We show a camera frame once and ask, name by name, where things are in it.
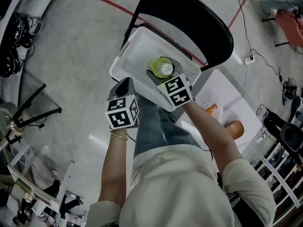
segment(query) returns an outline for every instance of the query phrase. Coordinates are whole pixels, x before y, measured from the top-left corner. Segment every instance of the bracelet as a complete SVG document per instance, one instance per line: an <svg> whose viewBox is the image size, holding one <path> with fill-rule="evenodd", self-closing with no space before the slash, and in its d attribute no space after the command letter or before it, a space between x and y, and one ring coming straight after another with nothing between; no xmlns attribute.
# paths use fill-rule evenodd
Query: bracelet
<svg viewBox="0 0 303 227"><path fill-rule="evenodd" d="M110 131L110 133L111 133L113 136L116 136L116 137L119 138L119 139L122 139L122 140L125 140L125 141L128 140L128 138L125 138L125 137L123 137L123 136L117 134L116 132Z"/></svg>

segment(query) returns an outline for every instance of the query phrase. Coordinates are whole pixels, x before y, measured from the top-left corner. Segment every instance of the sleeve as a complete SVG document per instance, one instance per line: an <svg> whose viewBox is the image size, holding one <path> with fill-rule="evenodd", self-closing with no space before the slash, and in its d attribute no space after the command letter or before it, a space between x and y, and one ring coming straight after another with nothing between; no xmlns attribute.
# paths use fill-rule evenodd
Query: sleeve
<svg viewBox="0 0 303 227"><path fill-rule="evenodd" d="M222 180L227 193L237 192L265 226L272 225L276 211L274 196L268 184L247 160L237 159L228 164Z"/></svg>
<svg viewBox="0 0 303 227"><path fill-rule="evenodd" d="M92 204L86 221L86 227L106 227L118 221L120 206L114 202L100 201Z"/></svg>

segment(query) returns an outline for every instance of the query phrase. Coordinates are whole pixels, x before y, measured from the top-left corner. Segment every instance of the bottle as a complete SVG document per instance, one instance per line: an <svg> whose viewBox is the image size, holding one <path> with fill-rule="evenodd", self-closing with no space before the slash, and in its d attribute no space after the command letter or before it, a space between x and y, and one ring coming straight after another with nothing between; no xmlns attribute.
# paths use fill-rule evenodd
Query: bottle
<svg viewBox="0 0 303 227"><path fill-rule="evenodd" d="M173 72L173 66L167 58L152 59L148 63L148 69L153 72L156 77L166 78Z"/></svg>

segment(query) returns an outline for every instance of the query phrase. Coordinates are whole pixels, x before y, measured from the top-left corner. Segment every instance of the basket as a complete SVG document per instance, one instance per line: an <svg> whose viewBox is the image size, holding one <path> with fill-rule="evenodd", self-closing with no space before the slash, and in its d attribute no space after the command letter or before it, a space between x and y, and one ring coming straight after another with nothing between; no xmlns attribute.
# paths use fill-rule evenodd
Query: basket
<svg viewBox="0 0 303 227"><path fill-rule="evenodd" d="M146 74L148 62L161 56L173 58L181 64L183 73L191 85L194 85L201 75L198 65L176 47L145 27L138 27L135 30L121 53L109 69L111 77L118 81L131 77L134 81L134 89L138 94L169 112L174 111L175 106L164 98Z"/></svg>

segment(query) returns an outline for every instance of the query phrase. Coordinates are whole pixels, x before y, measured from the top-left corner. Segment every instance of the power outlet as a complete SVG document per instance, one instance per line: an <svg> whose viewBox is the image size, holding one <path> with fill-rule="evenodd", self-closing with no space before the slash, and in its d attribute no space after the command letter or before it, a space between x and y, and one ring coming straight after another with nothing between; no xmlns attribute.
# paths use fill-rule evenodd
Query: power outlet
<svg viewBox="0 0 303 227"><path fill-rule="evenodd" d="M256 57L253 55L252 56L253 57L253 59L251 60L250 59L250 57L248 57L248 58L246 58L245 60L244 60L244 63L245 63L245 65L249 65L249 64L252 64L252 63L254 63L255 61L256 61Z"/></svg>

